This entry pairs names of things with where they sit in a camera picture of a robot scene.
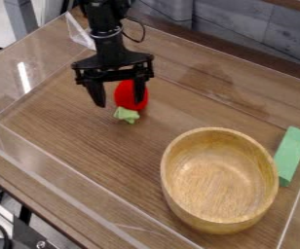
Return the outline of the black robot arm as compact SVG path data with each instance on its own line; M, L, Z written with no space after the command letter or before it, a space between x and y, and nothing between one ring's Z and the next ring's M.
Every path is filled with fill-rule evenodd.
M122 20L135 0L79 0L87 18L95 55L73 63L75 83L82 85L94 103L106 107L105 84L131 80L133 100L145 98L146 82L154 77L154 55L125 47Z

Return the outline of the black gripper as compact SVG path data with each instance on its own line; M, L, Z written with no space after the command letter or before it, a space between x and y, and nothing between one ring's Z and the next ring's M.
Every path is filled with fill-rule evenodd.
M150 53L127 52L126 57L111 65L99 62L93 55L73 63L75 83L86 86L87 93L101 108L106 107L106 91L103 83L134 80L134 103L143 100L146 82L154 77L154 55Z

